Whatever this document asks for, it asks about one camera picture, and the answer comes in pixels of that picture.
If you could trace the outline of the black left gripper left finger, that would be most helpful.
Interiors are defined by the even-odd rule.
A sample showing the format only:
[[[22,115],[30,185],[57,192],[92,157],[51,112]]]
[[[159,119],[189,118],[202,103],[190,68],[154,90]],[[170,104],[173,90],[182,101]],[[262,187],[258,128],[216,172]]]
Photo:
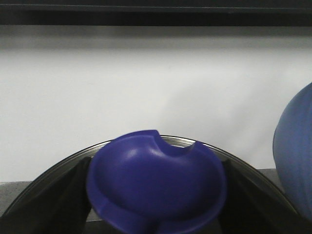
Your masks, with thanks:
[[[2,234],[80,234],[91,205],[86,175],[91,159],[81,160],[31,201],[0,218]]]

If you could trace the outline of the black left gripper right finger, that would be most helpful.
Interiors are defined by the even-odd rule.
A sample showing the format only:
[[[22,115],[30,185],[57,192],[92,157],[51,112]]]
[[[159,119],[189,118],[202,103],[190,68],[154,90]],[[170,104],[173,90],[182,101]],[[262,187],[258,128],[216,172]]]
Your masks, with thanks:
[[[224,234],[306,234],[308,221],[260,190],[229,160],[222,162],[227,199],[218,217]]]

